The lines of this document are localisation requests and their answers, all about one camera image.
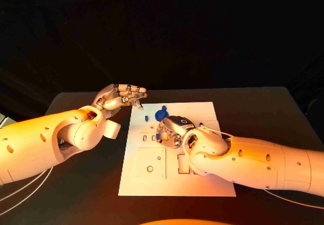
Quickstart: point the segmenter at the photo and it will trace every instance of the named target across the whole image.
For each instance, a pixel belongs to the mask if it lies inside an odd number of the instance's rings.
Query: robotic hand
[[[190,168],[203,176],[214,174],[257,189],[324,196],[324,152],[234,137],[204,126],[195,128],[180,116],[168,116],[159,122],[157,142],[172,149],[182,146]]]
[[[110,84],[90,106],[0,128],[0,185],[31,177],[92,149],[102,136],[115,139],[119,124],[108,118],[121,106],[142,109],[138,99],[146,97],[145,91],[132,85]]]

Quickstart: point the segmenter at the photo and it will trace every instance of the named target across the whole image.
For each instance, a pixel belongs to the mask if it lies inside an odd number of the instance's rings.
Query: gray table
[[[47,114],[92,103],[96,93],[60,93]],[[213,101],[220,129],[296,148],[322,150],[311,125],[282,87],[157,90],[142,103]],[[98,146],[53,168],[28,200],[0,217],[1,224],[139,224],[170,218],[206,219],[230,224],[322,224],[324,211],[286,202],[263,190],[234,184],[236,197],[118,196],[131,107],[112,120],[121,124],[116,140],[102,138]],[[27,179],[4,186],[15,188]],[[5,202],[10,206],[37,183]],[[311,202],[321,197],[285,192]]]

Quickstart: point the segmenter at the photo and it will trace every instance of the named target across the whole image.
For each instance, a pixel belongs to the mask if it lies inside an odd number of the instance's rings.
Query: white paper
[[[162,105],[167,107],[170,116],[182,116],[194,123],[195,127],[201,122],[204,126],[220,131],[211,102],[142,104],[144,110],[134,107],[131,110],[118,195],[234,197],[231,182],[227,182],[216,175],[200,176],[194,174],[191,169],[188,174],[178,174],[177,158],[178,155],[184,154],[182,148],[165,148],[155,140],[151,140],[158,126],[154,115],[162,109]],[[148,153],[146,159],[142,160],[142,151],[139,150],[146,151],[145,148],[151,148],[152,152]],[[158,171],[158,173],[151,172],[148,174],[145,169],[149,165],[154,165],[155,170],[152,171]]]

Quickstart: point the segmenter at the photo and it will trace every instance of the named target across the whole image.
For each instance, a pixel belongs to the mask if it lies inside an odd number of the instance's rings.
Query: blue object
[[[162,120],[165,117],[168,117],[167,107],[162,106],[162,107],[161,107],[161,110],[158,110],[157,113],[155,113],[155,120],[157,120],[158,122],[161,122],[161,120]]]

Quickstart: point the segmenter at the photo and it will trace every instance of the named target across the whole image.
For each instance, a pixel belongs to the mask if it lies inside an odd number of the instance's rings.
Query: dark background
[[[321,7],[295,3],[0,1],[0,112],[24,120],[57,93],[126,83],[285,86],[306,113],[322,105],[322,27]]]

